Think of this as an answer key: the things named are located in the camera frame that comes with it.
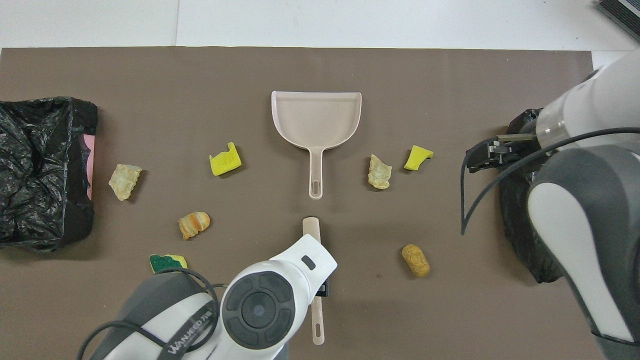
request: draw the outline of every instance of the gray robot arm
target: gray robot arm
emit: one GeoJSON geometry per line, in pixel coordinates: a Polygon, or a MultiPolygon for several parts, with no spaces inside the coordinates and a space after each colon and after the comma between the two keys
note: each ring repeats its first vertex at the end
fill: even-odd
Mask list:
{"type": "Polygon", "coordinates": [[[533,226],[609,358],[640,359],[640,142],[561,151],[529,192],[533,226]]]}

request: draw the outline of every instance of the sponge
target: sponge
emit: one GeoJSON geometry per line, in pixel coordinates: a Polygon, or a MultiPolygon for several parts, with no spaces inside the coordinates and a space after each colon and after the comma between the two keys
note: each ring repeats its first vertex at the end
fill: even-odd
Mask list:
{"type": "Polygon", "coordinates": [[[409,154],[409,158],[406,160],[406,164],[404,164],[404,168],[407,170],[418,170],[420,164],[426,160],[431,159],[433,157],[433,151],[429,151],[427,149],[423,149],[417,145],[414,145],[411,148],[411,154],[409,154]]]}
{"type": "Polygon", "coordinates": [[[225,172],[229,172],[242,165],[242,161],[240,161],[240,155],[238,155],[238,151],[236,150],[236,146],[234,145],[234,143],[230,142],[227,144],[227,146],[229,147],[229,151],[223,151],[215,156],[209,155],[209,162],[211,162],[211,171],[213,171],[213,174],[215,176],[224,174],[225,172]]]}
{"type": "Polygon", "coordinates": [[[167,268],[187,268],[187,261],[184,256],[180,255],[165,255],[160,256],[153,254],[149,256],[149,263],[154,274],[160,270],[167,268]]]}

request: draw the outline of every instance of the dustpan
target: dustpan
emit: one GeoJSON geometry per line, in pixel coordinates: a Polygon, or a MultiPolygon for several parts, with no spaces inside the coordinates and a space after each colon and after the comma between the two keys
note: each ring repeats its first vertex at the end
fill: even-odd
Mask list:
{"type": "Polygon", "coordinates": [[[309,197],[323,195],[322,157],[351,138],[360,122],[359,92],[271,93],[273,123],[280,135],[309,151],[309,197]]]}

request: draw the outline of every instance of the brown paper backdrop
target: brown paper backdrop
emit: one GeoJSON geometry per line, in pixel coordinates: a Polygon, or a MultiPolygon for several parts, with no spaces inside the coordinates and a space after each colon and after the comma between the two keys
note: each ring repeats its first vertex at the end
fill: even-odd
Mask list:
{"type": "MultiPolygon", "coordinates": [[[[70,95],[99,107],[86,240],[54,254],[0,251],[0,357],[70,359],[151,275],[150,254],[181,254],[211,282],[286,249],[320,218],[339,266],[324,300],[326,343],[308,318],[291,359],[602,359],[564,280],[536,284],[504,239],[495,192],[466,236],[464,151],[546,105],[591,70],[589,53],[423,49],[4,49],[0,99],[70,95]],[[324,197],[307,195],[308,156],[280,138],[272,90],[362,93],[353,137],[324,154],[324,197]],[[243,166],[214,177],[208,156],[233,141],[243,166]],[[435,152],[403,170],[412,145],[435,152]],[[368,156],[394,167],[366,181],[368,156]],[[117,163],[145,169],[132,198],[107,185],[117,163]],[[212,226],[182,241],[177,219],[212,226]],[[401,248],[422,247],[414,278],[401,248]]],[[[469,196],[495,176],[469,177],[469,196]]]]}

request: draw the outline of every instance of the white floor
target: white floor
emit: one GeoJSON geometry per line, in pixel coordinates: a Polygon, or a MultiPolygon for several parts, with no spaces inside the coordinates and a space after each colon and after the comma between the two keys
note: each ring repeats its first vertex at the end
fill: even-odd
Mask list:
{"type": "Polygon", "coordinates": [[[594,0],[3,0],[2,47],[640,47],[594,0]]]}

